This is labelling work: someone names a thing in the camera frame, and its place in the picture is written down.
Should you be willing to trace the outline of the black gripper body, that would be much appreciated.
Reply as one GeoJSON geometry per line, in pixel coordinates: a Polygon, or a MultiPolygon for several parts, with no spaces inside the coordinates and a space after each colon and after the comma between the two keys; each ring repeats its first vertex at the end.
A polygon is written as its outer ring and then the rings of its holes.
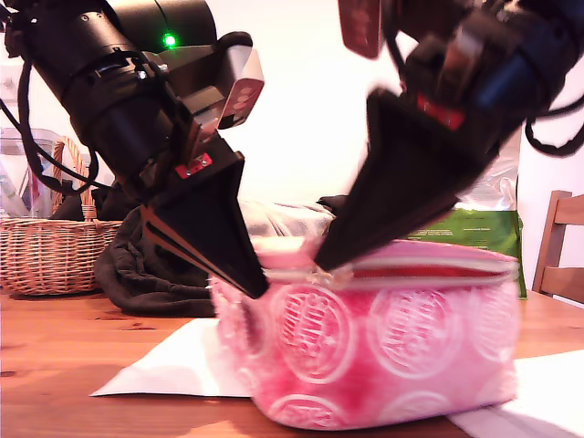
{"type": "Polygon", "coordinates": [[[74,78],[62,103],[79,139],[96,151],[142,204],[233,202],[242,155],[201,119],[214,87],[180,97],[166,77],[131,68],[74,78]]]}

